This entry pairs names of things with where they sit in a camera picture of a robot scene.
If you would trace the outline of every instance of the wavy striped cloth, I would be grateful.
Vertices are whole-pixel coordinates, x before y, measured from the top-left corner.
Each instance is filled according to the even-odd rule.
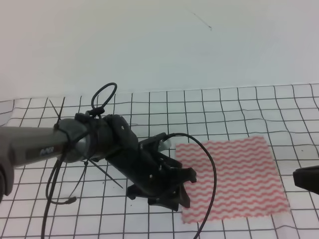
[[[203,144],[217,169],[217,191],[208,220],[257,217],[289,212],[278,171],[265,139],[261,136]],[[213,190],[212,165],[193,143],[177,144],[176,159],[197,173],[196,183],[185,183],[190,208],[182,208],[185,223],[201,222]]]

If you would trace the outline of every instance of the grid paper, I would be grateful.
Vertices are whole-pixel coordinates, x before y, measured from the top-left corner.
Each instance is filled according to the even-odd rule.
[[[97,104],[106,99],[100,95]],[[59,111],[63,98],[49,98]],[[90,96],[66,97],[62,118],[90,109]],[[294,186],[292,172],[319,165],[319,84],[116,94],[105,114],[122,115],[140,140],[184,132],[199,141],[262,135],[279,169],[292,215],[207,222],[201,239],[311,239],[319,237],[319,195]],[[0,125],[52,127],[56,114],[48,99],[0,102]],[[174,158],[173,138],[164,153]],[[0,204],[1,238],[39,238],[45,185],[54,159],[15,170],[14,187]],[[98,163],[122,186],[132,183],[105,160]],[[53,198],[69,197],[83,163],[64,164]],[[71,205],[51,205],[46,238],[192,239],[199,224],[183,224],[181,211],[125,197],[125,190],[89,164]]]

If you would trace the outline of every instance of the white wall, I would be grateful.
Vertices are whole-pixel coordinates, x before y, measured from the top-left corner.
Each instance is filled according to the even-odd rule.
[[[315,82],[318,0],[0,0],[0,98]]]

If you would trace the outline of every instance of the black grid line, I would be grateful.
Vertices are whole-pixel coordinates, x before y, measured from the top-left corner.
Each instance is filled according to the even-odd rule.
[[[272,148],[272,152],[273,152],[273,155],[274,155],[274,158],[275,158],[275,162],[276,162],[276,165],[277,165],[277,168],[278,168],[278,171],[279,171],[279,176],[280,176],[280,179],[281,179],[281,183],[282,183],[283,187],[285,188],[284,181],[283,181],[283,178],[282,178],[282,174],[280,173],[280,168],[279,168],[278,162],[277,162],[277,160],[276,160],[276,154],[275,154],[273,145],[272,145],[272,143],[271,143],[270,133],[268,133],[268,138],[269,138],[270,145],[271,145],[271,148]],[[293,217],[293,221],[294,221],[295,227],[297,227],[296,221],[295,221],[295,218],[294,218],[294,215],[292,214],[292,212],[291,212],[291,215],[292,215],[292,217]]]
[[[249,136],[248,128],[247,128],[247,123],[246,123],[246,117],[245,117],[245,114],[243,113],[243,109],[242,109],[242,107],[241,107],[241,103],[240,103],[240,100],[239,100],[239,90],[238,90],[238,88],[237,88],[237,98],[238,98],[238,103],[239,103],[239,107],[240,107],[241,114],[243,115],[243,118],[244,118],[244,124],[245,124],[245,129],[246,129],[246,132],[247,132],[247,136]],[[247,221],[247,225],[248,225],[248,231],[249,231],[250,239],[253,239],[253,237],[252,237],[252,235],[251,235],[250,226],[249,226],[249,221],[248,221],[248,218],[247,218],[247,217],[246,217],[246,221]]]
[[[13,110],[14,110],[14,106],[15,106],[14,103],[15,103],[15,100],[12,100],[12,109],[11,109],[10,111],[0,112],[0,115],[6,115],[6,114],[9,114],[9,113],[12,113]]]
[[[132,109],[133,109],[133,94],[131,95],[131,115],[130,115],[130,128],[132,128]],[[125,190],[127,191],[128,188],[128,179],[126,179],[126,186]],[[125,203],[124,203],[124,220],[123,220],[123,239],[125,236],[125,220],[126,220],[126,204],[127,204],[127,197],[125,197]]]
[[[294,84],[295,86],[308,86],[308,85],[319,85],[319,83],[295,83]],[[280,86],[289,86],[287,84],[276,84],[276,85],[273,85],[275,87],[280,87]],[[269,87],[272,87],[272,86],[269,86],[269,85],[260,85],[260,86],[247,86],[247,87],[240,87],[240,88],[269,88]],[[220,88],[208,88],[208,89],[204,89],[204,90],[218,90],[218,89],[236,89],[236,87],[220,87]],[[35,97],[34,99],[43,99],[43,97]],[[29,98],[19,98],[17,100],[29,100]]]
[[[44,113],[44,111],[45,111],[45,106],[46,106],[47,101],[48,101],[48,98],[46,98],[46,100],[45,100],[45,105],[44,105],[44,108],[43,108],[43,112],[42,112],[41,118],[42,118],[43,113]],[[41,175],[40,182],[42,182],[42,178],[43,178],[43,175],[44,175],[44,172],[45,172],[47,163],[48,163],[48,161],[46,160],[46,161],[45,161],[45,165],[44,165],[44,169],[43,169],[43,172],[42,172],[42,175]],[[38,186],[38,190],[37,190],[37,192],[36,192],[35,198],[38,197],[38,194],[39,194],[39,191],[40,191],[40,186],[41,186],[41,184],[39,184],[39,186]],[[25,232],[25,236],[28,234],[28,231],[29,231],[29,227],[30,227],[30,223],[31,223],[31,219],[32,219],[32,215],[33,215],[33,210],[34,210],[35,204],[36,204],[36,199],[34,200],[34,203],[33,203],[33,206],[32,206],[31,216],[30,216],[30,220],[29,220],[29,223],[28,223],[28,227],[27,227],[26,232]]]
[[[220,89],[219,89],[219,101],[221,102],[221,93],[220,93]],[[224,124],[225,124],[225,128],[226,128],[227,139],[229,140],[229,134],[228,134],[227,124],[226,124],[225,112],[224,112],[224,110],[223,110],[223,104],[222,104],[222,103],[220,103],[220,106],[221,106],[221,111],[223,112]],[[222,225],[223,225],[224,237],[226,238],[226,232],[225,232],[224,220],[221,220],[221,222],[222,222]]]
[[[151,112],[151,93],[149,92],[149,137],[150,137],[150,134],[151,134],[151,115],[150,115],[150,112]],[[150,239],[150,206],[148,204],[148,239]]]
[[[167,134],[169,134],[169,119],[168,119],[168,93],[166,91],[166,121],[167,121]],[[174,211],[171,211],[171,220],[172,220],[172,235],[173,239],[175,239],[175,229],[174,229]]]
[[[8,102],[8,101],[11,101],[11,100],[0,101],[0,103],[2,103],[2,102]]]
[[[224,138],[224,139],[232,139],[233,137],[235,138],[238,138],[238,137],[244,137],[245,135],[254,135],[254,134],[262,134],[264,136],[268,136],[269,138],[269,147],[271,149],[271,151],[273,152],[273,155],[274,155],[274,161],[278,167],[278,170],[279,170],[279,173],[280,173],[280,178],[281,178],[281,181],[282,181],[282,184],[284,186],[284,191],[285,193],[296,193],[296,194],[304,194],[304,193],[307,193],[306,191],[297,191],[297,190],[294,190],[293,188],[285,188],[285,184],[284,184],[284,181],[283,181],[283,177],[286,176],[285,180],[287,180],[287,176],[292,176],[292,174],[289,172],[289,171],[282,171],[281,172],[281,169],[284,169],[284,168],[281,168],[282,165],[281,163],[282,162],[286,162],[288,165],[290,165],[290,163],[298,163],[299,167],[301,166],[305,166],[307,163],[314,163],[316,164],[318,162],[319,164],[319,156],[318,158],[315,157],[315,158],[312,158],[312,156],[308,157],[308,155],[299,158],[299,156],[296,154],[296,149],[295,147],[297,146],[308,146],[308,145],[311,145],[311,146],[314,146],[316,148],[316,151],[318,150],[317,149],[317,144],[315,144],[316,142],[318,142],[318,140],[314,138],[315,134],[316,133],[319,133],[319,130],[316,130],[316,128],[309,128],[308,125],[306,125],[306,122],[312,122],[312,123],[315,123],[316,121],[319,123],[319,119],[316,119],[316,118],[311,118],[311,119],[305,119],[302,115],[302,110],[303,109],[315,109],[315,110],[319,110],[319,107],[317,105],[317,102],[316,100],[319,100],[319,92],[318,91],[318,87],[314,88],[314,86],[317,86],[317,84],[304,84],[304,86],[309,86],[309,88],[307,88],[307,94],[304,94],[302,93],[302,97],[300,97],[300,95],[296,95],[295,94],[295,90],[299,90],[299,86],[298,85],[294,85],[294,86],[286,86],[284,87],[283,89],[289,91],[289,97],[280,97],[279,94],[276,94],[276,87],[273,87],[273,86],[270,86],[268,87],[268,89],[272,88],[274,90],[274,93],[275,95],[274,96],[271,96],[271,97],[264,97],[265,94],[263,94],[263,96],[261,97],[259,95],[260,92],[262,91],[258,91],[260,90],[259,87],[251,87],[251,89],[253,89],[255,91],[255,97],[250,97],[250,99],[241,99],[241,92],[239,92],[241,90],[241,88],[233,88],[233,90],[236,90],[237,91],[237,98],[236,99],[227,99],[228,96],[225,96],[225,94],[223,94],[222,89],[219,89],[218,92],[219,92],[219,100],[204,100],[204,91],[205,90],[200,90],[200,91],[197,91],[200,95],[200,98],[199,97],[195,97],[195,98],[189,98],[189,99],[186,99],[185,96],[189,96],[188,93],[192,93],[191,91],[181,91],[182,94],[183,94],[183,98],[180,98],[178,99],[177,97],[174,98],[176,100],[172,100],[172,99],[169,99],[168,101],[168,92],[165,92],[165,96],[166,96],[166,99],[164,98],[163,100],[161,101],[158,101],[158,102],[153,102],[151,100],[152,98],[152,93],[148,93],[148,99],[146,99],[145,97],[145,101],[133,101],[133,98],[135,98],[135,93],[134,94],[130,94],[130,98],[131,98],[131,101],[127,100],[127,101],[123,101],[123,102],[120,102],[121,101],[121,94],[116,94],[116,97],[119,96],[119,100],[117,99],[117,101],[114,100],[114,103],[113,104],[110,104],[110,107],[113,107],[113,113],[117,112],[115,107],[121,107],[123,109],[123,107],[126,107],[125,105],[126,104],[129,104],[131,106],[130,108],[130,111],[129,112],[124,112],[124,114],[120,114],[124,117],[126,117],[128,120],[130,119],[130,127],[132,128],[132,130],[134,132],[137,132],[138,135],[139,135],[139,139],[144,139],[148,136],[152,136],[151,134],[151,127],[153,125],[163,125],[164,127],[167,126],[167,132],[169,133],[170,131],[173,131],[173,128],[176,126],[176,125],[184,125],[182,127],[185,127],[185,130],[188,132],[191,128],[190,128],[190,125],[193,125],[193,124],[197,124],[197,123],[201,123],[204,125],[204,127],[206,128],[206,131],[205,133],[203,134],[193,134],[193,136],[198,136],[198,137],[201,137],[201,139],[203,139],[204,137],[205,138]],[[309,107],[307,105],[299,105],[299,101],[298,99],[312,99],[312,101],[314,102],[315,106],[316,107],[313,107],[313,104],[312,106],[309,105]],[[272,105],[267,105],[265,104],[265,102],[263,101],[266,101],[266,100],[272,100],[274,102],[276,102],[276,107],[274,108],[271,108],[273,107]],[[283,107],[282,105],[282,101],[281,100],[289,100],[289,101],[294,101],[295,102],[295,106],[292,106],[292,105],[287,105],[285,107]],[[220,107],[221,109],[211,109],[211,108],[205,108],[206,106],[210,106],[211,104],[216,104],[217,103],[220,103]],[[227,108],[225,107],[224,108],[224,105],[223,103],[227,103],[226,105],[228,104],[233,104],[234,102],[237,102],[240,106],[240,109],[230,109],[230,108]],[[148,105],[148,112],[143,112],[143,111],[137,111],[136,108],[139,106],[139,103],[142,104],[147,104]],[[158,113],[151,113],[152,112],[152,105],[151,104],[154,104],[155,107],[156,107],[156,104],[165,104],[166,105],[166,111],[165,112],[158,112]],[[171,104],[175,104],[175,103],[182,103],[183,105],[183,110],[181,112],[170,112],[170,105]],[[201,104],[203,109],[202,111],[199,110],[199,108],[197,109],[190,109],[190,104],[189,103],[193,103],[194,105],[196,105],[197,103]],[[249,105],[249,104],[257,104],[258,105],[258,108],[253,108],[253,109],[250,109],[250,108],[243,108],[243,104],[246,104],[246,105]],[[43,109],[42,112],[44,112],[44,108],[50,108],[51,106],[48,105],[46,106],[45,104],[45,107],[37,107],[37,108],[34,108],[34,107],[31,107],[32,109]],[[76,105],[76,106],[64,106],[63,109],[66,110],[64,111],[64,115],[62,116],[63,119],[66,119],[66,118],[72,118],[72,115],[68,115],[68,110],[72,111],[73,108],[72,107],[82,107],[82,108],[79,108],[79,111],[81,111],[82,109],[84,109],[84,107],[88,107],[86,104],[80,104],[80,105]],[[15,111],[16,109],[23,109],[25,110],[24,112],[24,116],[26,115],[28,109],[30,107],[27,107],[27,108],[22,108],[22,107],[15,107],[13,106],[13,111]],[[283,110],[293,110],[293,111],[298,111],[301,115],[301,119],[285,119],[283,118]],[[269,117],[266,117],[265,114],[269,115],[269,114],[272,114],[274,111],[276,112],[279,112],[280,114],[280,119],[273,119],[273,118],[269,118]],[[250,115],[250,113],[252,115],[254,115],[255,112],[258,112],[260,116],[258,117],[251,117],[251,116],[248,116],[248,114]],[[221,113],[223,115],[223,120],[218,120],[218,121],[211,121],[208,119],[207,117],[207,113]],[[225,117],[226,114],[228,115],[231,115],[232,113],[236,113],[236,114],[241,114],[243,116],[243,119],[232,119],[232,117],[229,117],[227,116],[227,118]],[[192,121],[190,122],[190,115],[189,114],[203,114],[203,121],[198,121],[198,122],[195,122],[195,121]],[[139,115],[139,116],[145,116],[148,118],[148,123],[146,122],[141,122],[141,124],[133,124],[132,123],[132,116],[136,116],[136,115]],[[180,117],[181,115],[185,116],[185,121],[186,122],[177,122],[176,120],[171,120],[172,119],[176,119],[177,117]],[[24,123],[24,116],[18,116],[16,118],[11,118],[12,120],[14,119],[17,119],[19,120],[19,123],[20,124],[23,124]],[[42,119],[46,119],[47,122],[51,121],[51,120],[47,120],[47,119],[52,119],[52,120],[56,120],[57,117],[46,117],[46,115],[38,115],[37,116],[34,116],[33,118],[30,118],[30,114],[28,115],[27,119],[28,120],[39,120],[41,121]],[[157,120],[156,124],[153,124],[150,120],[151,120],[151,117],[155,116],[158,116],[159,118],[162,118],[162,117],[165,117],[166,118],[166,122],[161,122],[160,120]],[[254,120],[260,120],[262,121],[264,124],[265,124],[265,127],[266,127],[266,130],[263,131],[263,130],[259,130],[260,132],[250,132],[248,129],[248,124],[249,122],[253,122]],[[215,133],[215,132],[211,132],[210,129],[208,128],[208,125],[209,123],[224,123],[225,124],[225,128],[226,128],[226,132],[225,133]],[[233,131],[227,127],[227,125],[229,124],[229,122],[239,122],[241,124],[245,124],[245,128],[246,128],[246,132],[242,132],[242,133],[233,133]],[[304,131],[305,132],[301,132],[301,131],[298,131],[298,132],[293,132],[292,130],[291,131],[288,131],[288,127],[287,125],[285,126],[285,128],[283,128],[282,130],[279,129],[279,130],[269,130],[270,128],[268,127],[268,123],[270,122],[282,122],[282,123],[286,123],[286,122],[293,122],[293,123],[297,123],[297,122],[302,122],[305,124],[305,126],[307,127]],[[141,135],[139,134],[139,130],[141,130],[141,128],[143,127],[146,127],[148,129],[148,132],[147,134],[145,135]],[[276,141],[276,143],[273,142],[273,139],[271,137],[272,133],[277,133],[277,134],[281,134],[281,133],[289,133],[290,137],[291,137],[291,143],[287,143],[285,141],[282,141],[282,143],[278,143]],[[309,135],[309,137],[311,138],[311,143],[303,143],[302,141],[299,141],[299,143],[294,143],[292,141],[292,135],[294,137],[296,137],[297,135],[300,135],[300,134],[307,134]],[[281,150],[280,148],[281,147],[290,147],[294,152],[295,152],[295,156],[294,158],[289,158],[289,157],[286,157],[286,158],[277,158],[277,150]],[[168,155],[169,156],[172,156],[174,154],[174,147],[172,147],[171,149],[168,150]],[[107,170],[111,170],[111,168],[109,167],[109,164],[107,162],[103,163],[101,162],[100,165],[103,165],[103,166],[106,166]],[[49,163],[49,161],[47,161],[45,163],[44,166],[40,166],[40,167],[32,167],[32,166],[28,166],[27,168],[26,167],[20,167],[17,170],[17,172],[19,174],[21,174],[21,177],[20,177],[20,181],[18,183],[15,183],[15,187],[21,187],[21,185],[24,185],[24,184],[30,184],[30,185],[34,185],[36,186],[38,189],[40,188],[40,186],[44,185],[46,182],[42,182],[42,180],[40,180],[39,182],[34,182],[34,183],[25,183],[25,182],[22,182],[21,181],[21,178],[22,178],[22,173],[26,172],[26,170],[29,170],[29,169],[39,169],[39,170],[45,170],[45,169],[50,169],[52,168],[52,164]],[[77,182],[75,179],[73,180],[73,178],[68,178],[66,179],[66,169],[68,168],[72,168],[73,170],[83,170],[83,166],[79,166],[78,164],[69,164],[69,165],[65,165],[64,168],[64,172],[63,172],[63,175],[62,175],[62,179],[60,179],[57,183],[60,183],[60,192],[61,192],[61,188],[62,188],[62,183],[64,182],[68,182],[68,183],[72,183],[72,182]],[[120,183],[123,183],[123,182],[126,182],[126,187],[128,185],[128,180],[127,178],[122,178],[122,177],[117,177],[115,176],[114,177],[118,182]],[[99,195],[99,196],[87,196],[87,195],[81,195],[80,197],[78,197],[78,200],[81,200],[81,199],[94,199],[94,198],[101,198],[102,199],[102,208],[101,208],[101,211],[100,213],[92,213],[90,215],[85,215],[85,216],[95,216],[95,217],[99,217],[100,219],[100,224],[99,224],[99,229],[98,231],[96,231],[96,233],[92,233],[92,234],[85,234],[85,235],[82,235],[82,234],[76,234],[76,228],[77,226],[75,225],[74,227],[74,232],[70,234],[64,234],[64,235],[54,235],[52,234],[52,228],[53,228],[53,225],[54,225],[54,219],[55,218],[61,218],[61,217],[78,217],[78,216],[84,216],[84,215],[79,215],[79,213],[73,213],[73,215],[71,214],[67,214],[67,215],[56,215],[55,213],[55,210],[57,209],[55,207],[55,210],[54,210],[54,214],[53,215],[50,215],[49,218],[52,218],[52,225],[51,225],[51,230],[50,230],[50,233],[47,232],[47,236],[48,237],[56,237],[56,236],[59,236],[59,237],[63,237],[63,236],[72,236],[72,237],[75,237],[75,234],[77,236],[97,236],[99,237],[100,235],[123,235],[123,238],[125,238],[125,235],[129,235],[129,234],[141,234],[141,235],[148,235],[148,238],[150,237],[151,234],[162,234],[162,233],[169,233],[169,234],[172,234],[173,238],[175,238],[175,234],[179,234],[179,233],[194,233],[196,232],[194,229],[193,230],[188,230],[187,228],[185,228],[184,230],[176,230],[176,227],[175,226],[178,226],[178,225],[175,225],[174,224],[174,215],[178,216],[181,212],[174,212],[174,211],[171,211],[171,212],[150,212],[150,207],[148,207],[147,211],[146,212],[140,212],[140,213],[128,213],[126,211],[126,205],[127,205],[127,199],[125,197],[124,194],[121,194],[121,195],[112,195],[110,194],[107,190],[106,190],[106,185],[107,183],[110,183],[110,180],[105,178],[104,179],[88,179],[87,177],[85,179],[82,179],[81,182],[82,182],[82,188],[84,186],[84,182],[101,182],[101,181],[104,181],[104,187],[102,188],[103,190],[103,194]],[[56,196],[59,200],[62,200],[64,198],[60,198],[60,192],[59,192],[59,195]],[[103,207],[106,207],[108,205],[106,204],[103,204],[104,203],[104,199],[105,198],[119,198],[121,200],[123,200],[123,197],[125,198],[125,211],[124,213],[118,213],[118,214],[105,214],[103,213]],[[316,209],[319,209],[318,207],[316,208],[316,204],[315,204],[315,201],[314,199],[312,198],[311,194],[310,194],[310,198],[311,198],[311,201],[312,201],[312,205],[313,205],[313,208],[303,208],[303,206],[301,205],[301,208],[296,208],[296,209],[291,209],[292,212],[300,212],[300,211],[307,211],[307,212],[313,212],[313,210],[315,210],[316,214],[317,214],[317,211]],[[36,199],[17,199],[17,198],[4,198],[3,201],[9,201],[9,202],[12,202],[11,204],[11,207],[13,206],[13,202],[15,201],[32,201],[34,200],[33,203],[31,204],[34,204],[36,201],[41,201],[41,200],[45,200],[44,198],[39,198],[38,196],[36,196]],[[150,216],[153,215],[153,214],[171,214],[172,216],[172,223],[173,223],[173,227],[172,227],[172,230],[170,231],[166,231],[166,232],[150,232]],[[139,232],[139,233],[135,233],[135,232],[131,232],[129,231],[128,229],[125,231],[125,223],[127,223],[128,221],[125,220],[125,217],[126,215],[130,215],[133,216],[133,215],[141,215],[141,214],[144,214],[144,215],[147,215],[148,217],[148,229],[146,231],[143,231],[143,232]],[[103,226],[103,223],[102,223],[102,217],[103,216],[124,216],[124,221],[123,221],[123,228],[121,229],[120,232],[105,232],[105,230],[102,230]],[[31,221],[32,218],[41,218],[41,216],[35,216],[34,213],[31,213],[29,217],[13,217],[12,215],[10,216],[10,213],[8,214],[7,217],[0,217],[0,219],[2,220],[13,220],[13,219],[26,219],[28,221],[28,224],[27,224],[27,227],[29,227],[29,223]],[[248,224],[248,229],[242,229],[242,230],[231,230],[231,228],[225,228],[225,225],[224,225],[224,222],[222,221],[222,227],[219,229],[219,230],[203,230],[204,232],[223,232],[224,233],[224,237],[225,239],[227,239],[227,234],[226,232],[248,232],[249,235],[250,235],[250,238],[252,237],[252,233],[251,232],[254,232],[254,231],[275,231],[276,233],[276,237],[277,239],[282,239],[282,235],[279,235],[277,230],[280,229],[280,228],[291,228],[291,229],[295,229],[297,231],[297,235],[298,237],[300,238],[300,235],[299,235],[299,230],[305,230],[305,231],[309,231],[309,230],[319,230],[319,226],[318,227],[315,227],[315,228],[303,228],[303,226],[299,226],[297,227],[296,225],[296,220],[295,220],[295,217],[294,215],[292,215],[292,219],[293,219],[293,222],[294,222],[294,227],[289,226],[289,225],[282,225],[280,227],[276,227],[276,220],[274,219],[274,217],[271,216],[271,220],[272,220],[272,224],[273,224],[273,228],[272,229],[252,229],[251,227],[251,220],[247,220],[246,218],[246,221],[247,221],[247,224]],[[27,231],[23,232],[22,235],[20,236],[9,236],[7,233],[6,235],[7,236],[4,236],[3,238],[16,238],[16,237],[23,237],[25,235],[26,238],[29,238],[29,237],[35,237],[35,236],[29,236],[27,235],[28,234],[28,229]]]
[[[292,88],[293,88],[293,94],[294,94],[294,96],[295,96],[295,88],[294,88],[294,86],[292,86]],[[306,126],[307,133],[308,133],[308,135],[309,135],[309,137],[310,137],[310,139],[311,139],[311,142],[312,142],[313,145],[314,145],[314,144],[315,144],[315,143],[314,143],[314,140],[313,140],[313,138],[312,138],[312,136],[311,136],[311,134],[310,134],[310,132],[309,132],[309,130],[308,130],[307,124],[306,124],[306,122],[305,122],[305,119],[304,119],[304,117],[303,117],[303,114],[302,114],[302,112],[301,112],[299,106],[298,106],[298,103],[297,103],[296,99],[295,99],[295,103],[296,103],[296,105],[297,105],[297,107],[298,107],[298,110],[299,110],[299,113],[300,113],[300,115],[301,115],[301,118],[303,119],[303,122],[304,122],[304,124],[305,124],[305,126]],[[319,152],[318,152],[318,148],[317,148],[316,146],[315,146],[315,149],[316,149],[316,152],[317,152],[317,156],[318,156],[318,158],[319,158]],[[311,193],[310,193],[310,192],[308,192],[308,193],[309,193],[311,202],[312,202],[312,204],[313,204],[313,207],[314,207],[314,209],[315,209],[316,207],[315,207],[315,204],[314,204],[313,197],[311,196]],[[318,219],[318,222],[319,222],[318,211],[315,210],[315,213],[316,213],[316,216],[317,216],[317,219]]]

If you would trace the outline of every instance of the red and white cloth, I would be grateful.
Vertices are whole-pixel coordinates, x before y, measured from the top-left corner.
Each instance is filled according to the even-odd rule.
[[[289,212],[278,171],[261,136],[203,143],[217,169],[217,191],[208,220],[257,217]],[[201,222],[213,190],[213,169],[204,151],[194,143],[177,144],[176,159],[197,173],[196,183],[185,183],[190,208],[182,208],[185,223]]]

